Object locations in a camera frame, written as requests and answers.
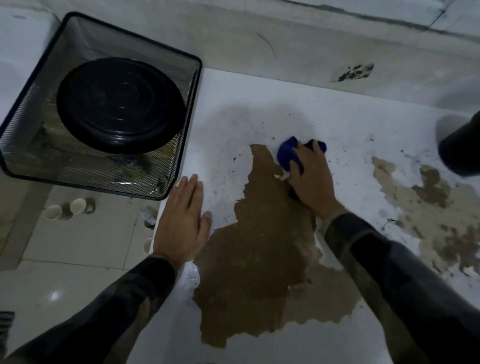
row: hand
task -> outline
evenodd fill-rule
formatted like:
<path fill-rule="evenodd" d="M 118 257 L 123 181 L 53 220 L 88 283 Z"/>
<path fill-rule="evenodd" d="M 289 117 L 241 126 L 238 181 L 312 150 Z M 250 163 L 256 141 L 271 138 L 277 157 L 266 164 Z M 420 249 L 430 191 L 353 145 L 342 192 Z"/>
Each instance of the hand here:
<path fill-rule="evenodd" d="M 318 143 L 314 141 L 313 151 L 303 144 L 294 151 L 303 165 L 303 174 L 300 175 L 298 164 L 290 161 L 290 184 L 299 199 L 320 218 L 343 207 L 335 198 L 332 173 Z"/>
<path fill-rule="evenodd" d="M 210 236 L 212 213 L 207 211 L 200 218 L 203 201 L 204 185 L 194 174 L 189 181 L 185 176 L 181 178 L 165 205 L 153 253 L 164 255 L 175 269 L 193 260 Z"/>

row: dark sleeve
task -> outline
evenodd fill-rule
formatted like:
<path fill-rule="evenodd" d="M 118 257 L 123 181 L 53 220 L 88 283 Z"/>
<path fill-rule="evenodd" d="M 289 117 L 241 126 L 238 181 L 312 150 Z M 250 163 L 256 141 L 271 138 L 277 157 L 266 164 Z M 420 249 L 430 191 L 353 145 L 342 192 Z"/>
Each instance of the dark sleeve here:
<path fill-rule="evenodd" d="M 124 363 L 175 283 L 165 259 L 148 257 L 87 307 L 14 351 L 5 363 Z"/>
<path fill-rule="evenodd" d="M 380 320 L 394 363 L 472 360 L 480 312 L 402 244 L 352 213 L 324 229 L 325 241 Z"/>

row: black round plate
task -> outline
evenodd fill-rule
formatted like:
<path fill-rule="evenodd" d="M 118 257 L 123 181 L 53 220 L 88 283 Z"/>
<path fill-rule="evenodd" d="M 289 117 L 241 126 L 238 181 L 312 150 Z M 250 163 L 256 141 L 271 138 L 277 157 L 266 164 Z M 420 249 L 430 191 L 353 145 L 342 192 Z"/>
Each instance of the black round plate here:
<path fill-rule="evenodd" d="M 102 58 L 75 68 L 60 84 L 57 110 L 78 140 L 116 154 L 160 148 L 180 131 L 186 113 L 172 80 L 128 58 Z"/>

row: black mesh basket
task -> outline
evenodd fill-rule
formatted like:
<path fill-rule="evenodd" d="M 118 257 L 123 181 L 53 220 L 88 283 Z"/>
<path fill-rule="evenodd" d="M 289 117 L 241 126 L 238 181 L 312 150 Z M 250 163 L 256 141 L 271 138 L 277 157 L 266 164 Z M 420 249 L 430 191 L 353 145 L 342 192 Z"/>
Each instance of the black mesh basket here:
<path fill-rule="evenodd" d="M 75 67 L 106 57 L 148 63 L 175 83 L 187 112 L 170 142 L 141 155 L 108 154 L 65 128 L 55 103 L 60 83 Z M 161 200 L 178 175 L 201 69 L 196 56 L 69 13 L 0 127 L 1 168 L 16 178 Z"/>

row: person's left hand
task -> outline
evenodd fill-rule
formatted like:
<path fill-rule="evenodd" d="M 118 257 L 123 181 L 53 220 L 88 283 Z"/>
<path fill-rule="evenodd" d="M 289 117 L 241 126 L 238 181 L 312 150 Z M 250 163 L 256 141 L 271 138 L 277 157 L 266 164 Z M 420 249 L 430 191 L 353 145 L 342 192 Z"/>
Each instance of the person's left hand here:
<path fill-rule="evenodd" d="M 153 253 L 165 256 L 175 269 L 195 258 L 210 236 L 212 226 L 210 211 L 200 218 L 203 183 L 196 174 L 187 180 L 183 176 L 178 187 L 173 187 L 153 244 Z"/>

